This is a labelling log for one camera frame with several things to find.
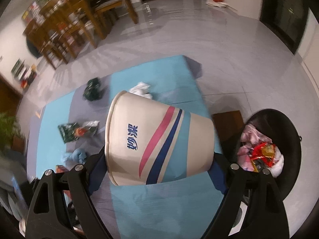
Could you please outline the brown wooden door left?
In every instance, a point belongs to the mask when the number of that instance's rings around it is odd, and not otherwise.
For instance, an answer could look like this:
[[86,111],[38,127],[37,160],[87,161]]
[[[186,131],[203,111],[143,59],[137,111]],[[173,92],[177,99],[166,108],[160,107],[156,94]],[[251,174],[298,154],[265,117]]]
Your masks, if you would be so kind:
[[0,112],[9,116],[17,114],[22,95],[1,75],[0,80]]

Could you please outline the light blue play mat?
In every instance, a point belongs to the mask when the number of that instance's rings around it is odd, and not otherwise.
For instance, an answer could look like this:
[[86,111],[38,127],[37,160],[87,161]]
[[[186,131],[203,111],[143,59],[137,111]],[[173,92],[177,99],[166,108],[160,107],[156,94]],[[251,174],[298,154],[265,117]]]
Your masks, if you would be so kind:
[[[98,153],[104,145],[105,122],[114,96],[139,82],[150,85],[156,101],[208,117],[196,85],[201,65],[182,55],[158,59],[101,77],[102,99],[84,99],[84,87],[44,106],[30,120],[27,173],[41,177],[61,164],[61,156],[76,148]],[[58,131],[63,123],[99,121],[94,136],[65,144]],[[200,238],[215,216],[223,194],[208,172],[149,186],[115,186],[105,177],[91,200],[114,238]]]

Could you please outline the dark glass door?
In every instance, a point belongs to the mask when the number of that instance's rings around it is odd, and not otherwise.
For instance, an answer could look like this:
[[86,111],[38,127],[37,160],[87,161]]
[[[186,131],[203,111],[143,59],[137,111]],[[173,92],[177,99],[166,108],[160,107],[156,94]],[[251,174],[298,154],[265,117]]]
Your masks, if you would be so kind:
[[292,52],[304,34],[309,7],[305,0],[263,0],[260,21]]

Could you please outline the white translucent plastic bag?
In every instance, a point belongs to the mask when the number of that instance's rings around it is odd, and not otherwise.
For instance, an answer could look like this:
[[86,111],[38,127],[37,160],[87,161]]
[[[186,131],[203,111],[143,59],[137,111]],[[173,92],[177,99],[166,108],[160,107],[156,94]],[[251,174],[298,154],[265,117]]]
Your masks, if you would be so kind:
[[279,150],[277,150],[273,160],[273,166],[269,168],[273,178],[277,178],[282,173],[283,166],[284,156],[281,154]]

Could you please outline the brown wooden board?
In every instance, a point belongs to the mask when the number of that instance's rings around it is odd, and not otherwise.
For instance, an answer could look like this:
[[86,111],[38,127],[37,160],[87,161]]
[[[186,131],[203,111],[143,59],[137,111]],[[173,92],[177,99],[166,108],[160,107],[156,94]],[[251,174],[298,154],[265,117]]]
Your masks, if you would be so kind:
[[213,123],[221,143],[222,153],[228,157],[235,154],[244,127],[242,114],[239,110],[215,113],[212,115]]

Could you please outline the red gold snack wrapper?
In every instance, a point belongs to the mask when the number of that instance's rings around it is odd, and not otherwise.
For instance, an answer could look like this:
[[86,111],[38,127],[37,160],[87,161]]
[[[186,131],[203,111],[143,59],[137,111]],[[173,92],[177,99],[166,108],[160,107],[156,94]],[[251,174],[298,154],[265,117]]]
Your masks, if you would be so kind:
[[276,146],[274,144],[268,142],[258,144],[250,156],[254,172],[260,172],[264,168],[272,167],[275,153]]

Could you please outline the wooden dining table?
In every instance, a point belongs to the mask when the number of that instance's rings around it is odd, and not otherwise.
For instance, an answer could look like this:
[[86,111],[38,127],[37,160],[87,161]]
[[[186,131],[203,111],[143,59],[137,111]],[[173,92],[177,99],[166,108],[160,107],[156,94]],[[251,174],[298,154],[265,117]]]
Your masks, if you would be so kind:
[[114,25],[113,19],[118,20],[115,9],[103,13],[103,16],[97,16],[95,8],[104,2],[110,0],[69,0],[76,9],[76,15],[84,25],[87,21],[93,24],[95,31],[101,40],[105,39]]

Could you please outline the green printed flat wrapper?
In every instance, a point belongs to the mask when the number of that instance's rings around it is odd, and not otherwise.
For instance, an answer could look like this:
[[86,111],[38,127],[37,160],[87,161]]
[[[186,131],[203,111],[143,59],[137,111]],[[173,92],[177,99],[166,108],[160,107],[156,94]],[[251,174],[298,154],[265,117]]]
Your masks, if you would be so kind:
[[74,142],[80,138],[94,136],[97,133],[99,121],[86,121],[82,124],[78,122],[63,123],[58,125],[58,131],[65,144]]

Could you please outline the blue crumpled wrapper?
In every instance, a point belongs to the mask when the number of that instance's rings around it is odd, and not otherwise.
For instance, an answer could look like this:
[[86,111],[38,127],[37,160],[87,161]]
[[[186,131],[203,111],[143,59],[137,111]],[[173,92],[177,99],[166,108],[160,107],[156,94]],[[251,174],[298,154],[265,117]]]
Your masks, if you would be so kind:
[[68,161],[76,162],[78,164],[85,164],[87,161],[86,151],[82,148],[77,148],[72,153],[63,153],[61,156],[61,162],[66,163]]

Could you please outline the dark green crumpled wrapper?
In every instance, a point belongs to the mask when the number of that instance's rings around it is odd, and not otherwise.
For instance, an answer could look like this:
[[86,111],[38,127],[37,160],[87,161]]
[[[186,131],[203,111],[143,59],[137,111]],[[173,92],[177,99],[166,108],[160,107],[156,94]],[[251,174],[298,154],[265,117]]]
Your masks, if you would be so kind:
[[104,95],[104,86],[98,77],[90,79],[83,92],[83,97],[87,101],[96,101],[102,99]]

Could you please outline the beige striped paper cup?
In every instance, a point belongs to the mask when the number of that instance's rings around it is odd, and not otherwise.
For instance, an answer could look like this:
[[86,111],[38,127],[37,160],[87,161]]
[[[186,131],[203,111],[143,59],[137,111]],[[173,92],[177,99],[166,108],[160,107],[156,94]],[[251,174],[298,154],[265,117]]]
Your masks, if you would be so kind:
[[215,129],[203,116],[127,91],[111,102],[105,159],[116,186],[156,184],[208,171]]

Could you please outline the stack of boxes by wall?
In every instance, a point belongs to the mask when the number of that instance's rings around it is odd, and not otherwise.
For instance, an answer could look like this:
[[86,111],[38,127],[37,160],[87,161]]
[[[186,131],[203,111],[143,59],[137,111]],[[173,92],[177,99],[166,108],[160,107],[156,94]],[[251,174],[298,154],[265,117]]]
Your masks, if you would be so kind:
[[18,59],[11,69],[11,74],[14,79],[19,82],[20,87],[25,90],[35,80],[37,76],[37,67],[32,64],[31,66],[25,64],[25,61]]

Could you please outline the black round trash bin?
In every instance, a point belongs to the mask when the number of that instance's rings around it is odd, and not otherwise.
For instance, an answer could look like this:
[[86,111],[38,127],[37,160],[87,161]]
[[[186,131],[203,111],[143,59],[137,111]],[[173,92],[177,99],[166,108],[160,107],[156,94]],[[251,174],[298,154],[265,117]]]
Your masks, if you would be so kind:
[[274,109],[260,110],[236,136],[231,159],[246,171],[270,171],[285,199],[299,175],[301,140],[284,113]]

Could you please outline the wooden chair near left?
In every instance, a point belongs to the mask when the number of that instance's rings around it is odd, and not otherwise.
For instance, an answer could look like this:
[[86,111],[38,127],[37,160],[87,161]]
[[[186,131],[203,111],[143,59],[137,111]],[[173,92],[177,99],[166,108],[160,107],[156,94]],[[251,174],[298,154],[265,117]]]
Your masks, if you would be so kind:
[[57,66],[54,65],[50,59],[49,54],[53,54],[57,59],[68,63],[67,59],[63,56],[60,49],[54,44],[47,32],[38,25],[35,19],[32,19],[23,31],[23,35],[29,40],[37,49],[37,51],[46,59],[46,61],[53,67],[54,70]]

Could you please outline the wooden chair at table end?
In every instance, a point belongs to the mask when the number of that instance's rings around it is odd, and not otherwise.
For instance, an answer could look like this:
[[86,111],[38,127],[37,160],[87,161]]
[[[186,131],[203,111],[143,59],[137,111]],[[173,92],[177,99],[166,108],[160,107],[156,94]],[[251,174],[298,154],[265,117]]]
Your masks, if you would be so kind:
[[103,16],[103,13],[115,9],[117,7],[125,7],[132,21],[135,24],[138,24],[138,15],[132,5],[131,0],[110,0],[96,7],[95,12],[97,16],[101,17]]

